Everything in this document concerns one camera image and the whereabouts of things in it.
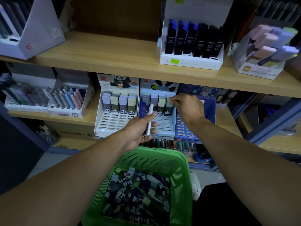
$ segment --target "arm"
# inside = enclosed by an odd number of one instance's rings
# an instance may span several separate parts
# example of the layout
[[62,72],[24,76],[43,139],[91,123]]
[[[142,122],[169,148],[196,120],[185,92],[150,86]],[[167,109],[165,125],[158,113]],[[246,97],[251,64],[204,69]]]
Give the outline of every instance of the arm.
[[141,135],[155,116],[131,119],[122,130],[1,195],[1,224],[77,225],[120,156],[152,138]]
[[197,97],[176,95],[171,101],[262,225],[301,225],[300,167],[212,124]]

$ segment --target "white sneaker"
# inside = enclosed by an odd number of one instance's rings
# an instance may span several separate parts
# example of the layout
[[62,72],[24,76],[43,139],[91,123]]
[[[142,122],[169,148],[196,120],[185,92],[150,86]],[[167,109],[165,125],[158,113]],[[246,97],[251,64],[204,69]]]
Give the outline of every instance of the white sneaker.
[[194,172],[190,172],[191,184],[192,184],[192,198],[197,201],[201,195],[201,186],[198,177]]

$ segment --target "floor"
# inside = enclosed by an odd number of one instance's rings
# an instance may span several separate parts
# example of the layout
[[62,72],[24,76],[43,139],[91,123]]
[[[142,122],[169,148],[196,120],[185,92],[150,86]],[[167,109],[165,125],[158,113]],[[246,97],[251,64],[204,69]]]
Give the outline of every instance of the floor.
[[[34,169],[28,175],[27,179],[54,166],[55,164],[61,162],[62,160],[66,159],[68,157],[70,157],[70,155],[44,153],[44,155],[41,157],[41,159],[36,164]],[[193,171],[196,174],[196,176],[198,177],[200,185],[201,185],[201,190],[206,185],[225,182],[225,179],[221,173],[212,172],[212,171],[196,170],[196,169],[191,169],[190,171]]]

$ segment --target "black pants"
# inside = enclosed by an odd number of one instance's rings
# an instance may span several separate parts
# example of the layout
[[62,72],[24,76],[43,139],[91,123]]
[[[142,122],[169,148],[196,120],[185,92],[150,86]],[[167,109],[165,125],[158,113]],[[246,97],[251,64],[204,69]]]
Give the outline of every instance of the black pants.
[[192,225],[261,225],[225,183],[205,186],[194,202]]

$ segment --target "forearm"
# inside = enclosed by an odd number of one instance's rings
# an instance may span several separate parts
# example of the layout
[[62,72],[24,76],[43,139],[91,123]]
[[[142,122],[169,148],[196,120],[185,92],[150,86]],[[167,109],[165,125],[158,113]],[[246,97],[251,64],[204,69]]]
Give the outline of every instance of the forearm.
[[192,129],[262,225],[300,225],[299,167],[211,122],[196,122]]
[[124,144],[115,133],[1,195],[0,221],[3,225],[77,225],[123,154]]

